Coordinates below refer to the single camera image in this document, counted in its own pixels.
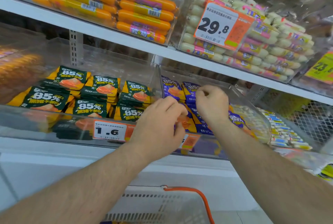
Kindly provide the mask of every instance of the white shelf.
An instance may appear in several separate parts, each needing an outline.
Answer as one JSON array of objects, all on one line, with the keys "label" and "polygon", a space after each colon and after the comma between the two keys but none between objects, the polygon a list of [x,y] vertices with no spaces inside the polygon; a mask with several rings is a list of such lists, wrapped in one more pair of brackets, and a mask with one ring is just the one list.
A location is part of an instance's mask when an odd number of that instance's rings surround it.
[{"label": "white shelf", "polygon": [[49,24],[60,26],[66,29],[74,30],[83,34],[105,39],[117,44],[129,46],[141,51],[156,54],[164,58],[173,59],[189,65],[197,66],[216,73],[221,73],[234,78],[250,81],[265,87],[274,88],[286,93],[298,95],[311,100],[333,105],[333,99],[310,92],[289,84],[281,83],[271,79],[267,79],[258,75],[254,75],[242,70],[238,70],[229,66],[215,63],[204,58],[196,57],[187,53],[176,51],[173,47],[166,47],[145,41],[130,35],[120,33],[102,27],[98,24],[86,22],[75,17],[71,17],[56,11],[38,7],[34,4],[26,3],[20,0],[0,0],[0,9],[12,12],[18,15],[40,20]]}]

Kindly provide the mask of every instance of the yellow price tag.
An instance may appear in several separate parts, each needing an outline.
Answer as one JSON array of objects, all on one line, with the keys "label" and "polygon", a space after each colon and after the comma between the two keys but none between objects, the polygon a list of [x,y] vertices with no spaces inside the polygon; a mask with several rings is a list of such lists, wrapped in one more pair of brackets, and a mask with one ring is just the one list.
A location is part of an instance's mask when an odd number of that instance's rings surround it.
[{"label": "yellow price tag", "polygon": [[306,72],[305,76],[329,85],[333,84],[333,51],[327,52],[322,56],[321,59]]}]

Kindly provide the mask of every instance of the hand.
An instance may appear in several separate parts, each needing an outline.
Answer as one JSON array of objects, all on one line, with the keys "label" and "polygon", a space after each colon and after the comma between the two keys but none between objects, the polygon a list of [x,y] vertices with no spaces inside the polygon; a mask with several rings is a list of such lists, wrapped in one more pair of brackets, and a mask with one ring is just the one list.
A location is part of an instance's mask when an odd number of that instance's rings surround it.
[{"label": "hand", "polygon": [[206,85],[198,88],[195,94],[197,110],[208,126],[214,127],[230,122],[228,116],[229,99],[219,87]]},{"label": "hand", "polygon": [[147,159],[148,163],[161,159],[175,151],[185,136],[180,115],[187,115],[187,109],[173,97],[159,99],[151,104],[137,121],[129,143]]}]

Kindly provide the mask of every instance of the left hand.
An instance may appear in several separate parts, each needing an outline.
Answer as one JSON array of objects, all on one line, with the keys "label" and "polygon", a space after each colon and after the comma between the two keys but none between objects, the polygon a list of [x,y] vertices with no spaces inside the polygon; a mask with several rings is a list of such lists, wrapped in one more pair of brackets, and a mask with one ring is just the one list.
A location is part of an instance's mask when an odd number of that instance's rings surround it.
[{"label": "left hand", "polygon": [[180,115],[186,116],[187,109],[173,97],[157,100],[143,112],[128,143],[135,145],[148,163],[171,154],[185,136],[181,122],[174,130]]}]

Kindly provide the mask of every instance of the floor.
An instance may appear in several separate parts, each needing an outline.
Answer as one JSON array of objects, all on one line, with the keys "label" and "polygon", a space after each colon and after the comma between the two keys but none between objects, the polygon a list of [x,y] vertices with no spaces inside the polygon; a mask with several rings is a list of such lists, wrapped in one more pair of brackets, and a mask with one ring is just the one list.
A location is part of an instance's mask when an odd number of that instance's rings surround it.
[{"label": "floor", "polygon": [[273,224],[263,210],[212,212],[215,224]]}]

